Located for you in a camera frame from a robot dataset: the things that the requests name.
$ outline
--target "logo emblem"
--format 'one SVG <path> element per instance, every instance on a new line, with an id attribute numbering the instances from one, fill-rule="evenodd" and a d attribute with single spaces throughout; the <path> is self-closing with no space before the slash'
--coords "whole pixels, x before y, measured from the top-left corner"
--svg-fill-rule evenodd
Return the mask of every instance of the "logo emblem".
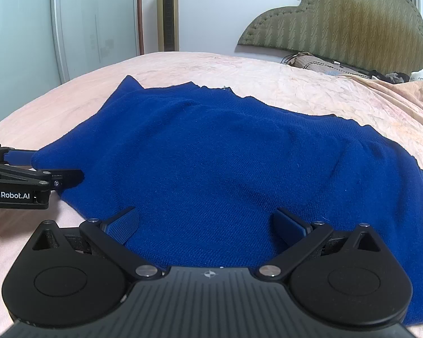
<path id="1" fill-rule="evenodd" d="M 208 270 L 207 272 L 203 273 L 203 275 L 209 279 L 212 279 L 213 277 L 215 277 L 216 275 L 218 275 L 218 273 L 215 273 L 211 270 Z"/>

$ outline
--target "knit fabric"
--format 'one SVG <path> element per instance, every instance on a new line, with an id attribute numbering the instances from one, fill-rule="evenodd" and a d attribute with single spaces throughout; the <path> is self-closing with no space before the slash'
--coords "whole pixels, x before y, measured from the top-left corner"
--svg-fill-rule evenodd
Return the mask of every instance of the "knit fabric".
<path id="1" fill-rule="evenodd" d="M 122 241 L 161 267 L 261 265 L 287 248 L 270 223 L 278 207 L 338 230 L 370 223 L 413 283 L 405 323 L 423 322 L 423 170 L 370 126 L 127 76 L 32 165 L 81 169 L 61 198 L 85 218 L 134 206 Z"/>

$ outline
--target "bedspread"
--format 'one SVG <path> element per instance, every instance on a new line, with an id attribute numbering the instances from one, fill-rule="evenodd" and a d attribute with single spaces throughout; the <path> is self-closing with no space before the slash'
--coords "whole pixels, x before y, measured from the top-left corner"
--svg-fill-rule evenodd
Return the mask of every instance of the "bedspread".
<path id="1" fill-rule="evenodd" d="M 93 115 L 126 75 L 143 87 L 193 81 L 231 87 L 268 105 L 311 115 L 336 114 L 371 125 L 415 156 L 423 169 L 423 83 L 389 86 L 357 82 L 272 62 L 204 53 L 156 53 L 99 69 L 35 99 L 0 122 L 3 146 L 39 149 Z M 13 261 L 44 219 L 78 226 L 81 216 L 52 192 L 48 210 L 0 210 L 0 334 L 12 323 L 1 284 Z M 411 330 L 423 337 L 423 327 Z"/>

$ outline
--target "cable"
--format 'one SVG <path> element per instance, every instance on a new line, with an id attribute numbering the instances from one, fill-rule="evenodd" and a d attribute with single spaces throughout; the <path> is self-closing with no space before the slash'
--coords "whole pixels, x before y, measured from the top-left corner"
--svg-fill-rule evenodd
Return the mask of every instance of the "cable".
<path id="1" fill-rule="evenodd" d="M 293 54 L 289 54 L 288 56 L 285 56 L 284 58 L 282 58 L 281 64 L 282 65 L 286 65 L 293 57 L 296 57 L 298 54 L 293 53 Z"/>

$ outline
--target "ribbed black plate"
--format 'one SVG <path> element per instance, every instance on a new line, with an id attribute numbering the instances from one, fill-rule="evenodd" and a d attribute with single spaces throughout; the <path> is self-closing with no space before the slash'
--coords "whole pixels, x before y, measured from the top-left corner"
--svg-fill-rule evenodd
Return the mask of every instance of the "ribbed black plate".
<path id="1" fill-rule="evenodd" d="M 139 282 L 111 314 L 75 328 L 51 330 L 17 322 L 2 338 L 411 338 L 401 325 L 370 332 L 313 320 L 278 283 L 247 268 L 173 267 Z"/>

